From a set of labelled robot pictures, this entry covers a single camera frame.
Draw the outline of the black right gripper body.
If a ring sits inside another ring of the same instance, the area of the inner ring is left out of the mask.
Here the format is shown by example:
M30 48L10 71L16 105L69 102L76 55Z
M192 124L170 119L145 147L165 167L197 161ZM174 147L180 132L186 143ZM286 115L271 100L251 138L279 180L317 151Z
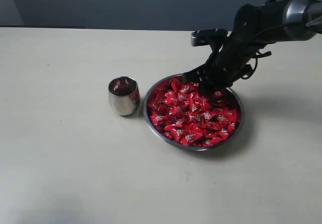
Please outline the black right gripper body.
M241 78L241 69L259 51L259 44L239 41L234 33L228 34L222 45L209 45L211 54L206 62L183 73L184 83L205 82L214 88L230 87Z

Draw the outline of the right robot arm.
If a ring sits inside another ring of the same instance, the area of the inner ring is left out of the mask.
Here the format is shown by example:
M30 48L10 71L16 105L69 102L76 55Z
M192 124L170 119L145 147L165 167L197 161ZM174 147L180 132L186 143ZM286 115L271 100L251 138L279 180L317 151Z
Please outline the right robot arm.
M262 6L246 4L234 19L231 33L225 29L194 31L192 46L211 47L204 64L182 75L184 83L198 83L206 90L231 87L256 71L251 59L268 57L260 50L277 42L307 41L321 34L321 1L281 0Z

